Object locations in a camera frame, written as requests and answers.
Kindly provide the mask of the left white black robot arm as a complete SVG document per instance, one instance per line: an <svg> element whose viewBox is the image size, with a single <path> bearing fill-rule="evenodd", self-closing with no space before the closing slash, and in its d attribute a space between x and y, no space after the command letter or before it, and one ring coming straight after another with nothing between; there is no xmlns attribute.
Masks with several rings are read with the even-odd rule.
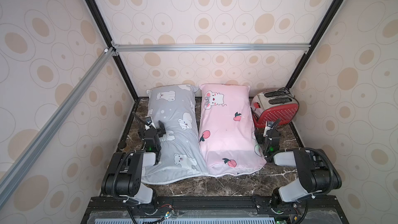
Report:
<svg viewBox="0 0 398 224"><path fill-rule="evenodd" d="M128 206L156 205L155 192L142 183L142 177L145 168L159 164L160 138L166 135L166 130L161 121L156 127L149 117L144 121L144 125L146 129L138 132L143 141L143 149L115 152L101 184L103 194L112 196Z"/></svg>

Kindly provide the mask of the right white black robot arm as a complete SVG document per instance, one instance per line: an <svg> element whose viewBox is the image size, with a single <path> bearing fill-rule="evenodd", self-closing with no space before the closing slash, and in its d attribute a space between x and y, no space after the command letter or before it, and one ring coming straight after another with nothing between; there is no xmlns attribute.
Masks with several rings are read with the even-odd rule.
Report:
<svg viewBox="0 0 398 224"><path fill-rule="evenodd" d="M277 126L280 119L266 123L264 155L267 162L276 166L294 167L298 178L276 188L270 200L270 207L279 208L284 203L301 202L329 194L342 186L342 178L322 149L299 147L279 149L280 133Z"/></svg>

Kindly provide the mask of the grey bear print pillow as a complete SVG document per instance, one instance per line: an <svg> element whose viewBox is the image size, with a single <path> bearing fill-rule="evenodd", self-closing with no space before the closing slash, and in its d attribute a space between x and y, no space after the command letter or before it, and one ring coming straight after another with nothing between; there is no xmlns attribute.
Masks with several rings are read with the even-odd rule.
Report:
<svg viewBox="0 0 398 224"><path fill-rule="evenodd" d="M207 176L208 169L200 151L195 116L195 93L190 84L163 86L147 90L148 115L155 126L163 123L161 156L157 165L143 169L142 182L166 185L179 180Z"/></svg>

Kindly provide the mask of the pink peach print pillow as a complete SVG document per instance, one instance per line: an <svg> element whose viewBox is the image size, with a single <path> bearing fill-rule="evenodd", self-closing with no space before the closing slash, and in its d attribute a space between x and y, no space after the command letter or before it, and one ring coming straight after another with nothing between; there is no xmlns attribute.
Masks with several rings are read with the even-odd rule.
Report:
<svg viewBox="0 0 398 224"><path fill-rule="evenodd" d="M203 84L199 145L208 175L247 175L266 161L255 137L249 86Z"/></svg>

